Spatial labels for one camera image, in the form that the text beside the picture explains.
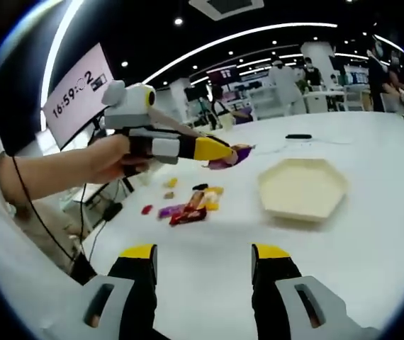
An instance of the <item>beige tray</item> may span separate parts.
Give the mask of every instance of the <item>beige tray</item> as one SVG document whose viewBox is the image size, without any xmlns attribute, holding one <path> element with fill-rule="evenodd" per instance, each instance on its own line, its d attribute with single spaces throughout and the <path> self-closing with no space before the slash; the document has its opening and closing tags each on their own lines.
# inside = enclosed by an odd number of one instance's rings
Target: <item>beige tray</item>
<svg viewBox="0 0 404 340">
<path fill-rule="evenodd" d="M 259 187 L 271 214 L 319 222 L 336 208 L 348 183 L 324 159 L 285 159 L 259 175 Z"/>
</svg>

